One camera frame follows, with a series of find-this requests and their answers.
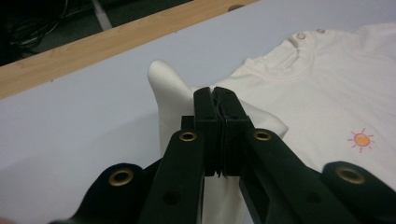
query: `sun embroidery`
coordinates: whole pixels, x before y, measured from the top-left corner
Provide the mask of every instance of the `sun embroidery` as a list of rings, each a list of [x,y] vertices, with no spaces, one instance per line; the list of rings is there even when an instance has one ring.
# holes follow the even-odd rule
[[[352,132],[353,138],[348,139],[348,141],[353,141],[355,143],[352,147],[359,147],[359,153],[361,153],[365,147],[372,149],[371,144],[375,142],[372,139],[374,136],[372,134],[367,134],[364,131],[365,128],[361,130],[360,133]]]

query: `brass grommet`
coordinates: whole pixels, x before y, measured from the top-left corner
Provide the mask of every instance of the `brass grommet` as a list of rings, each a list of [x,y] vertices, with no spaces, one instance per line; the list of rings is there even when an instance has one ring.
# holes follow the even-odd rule
[[[340,166],[335,172],[341,179],[351,184],[362,184],[366,181],[361,173],[349,167]]]
[[[115,171],[108,178],[108,183],[114,187],[120,187],[128,184],[134,178],[134,172],[128,168]]]
[[[268,132],[258,131],[254,133],[254,137],[260,141],[268,141],[272,138],[272,135]]]
[[[184,133],[181,133],[178,137],[183,142],[191,142],[191,141],[194,141],[195,139],[197,139],[197,134],[193,133],[193,132],[184,132]]]

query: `white cloth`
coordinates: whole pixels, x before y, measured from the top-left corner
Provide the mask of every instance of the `white cloth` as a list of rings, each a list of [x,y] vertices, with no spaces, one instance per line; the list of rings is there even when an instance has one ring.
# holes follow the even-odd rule
[[[148,71],[148,81],[154,91],[160,115],[162,154],[172,134],[180,130],[182,116],[193,115],[193,89],[165,62],[155,61]],[[266,128],[283,136],[288,127],[277,117],[241,102],[257,128]],[[244,215],[239,178],[207,177],[205,179],[203,223],[240,223]]]
[[[357,164],[396,189],[396,23],[306,31],[217,83],[288,125],[311,168]]]

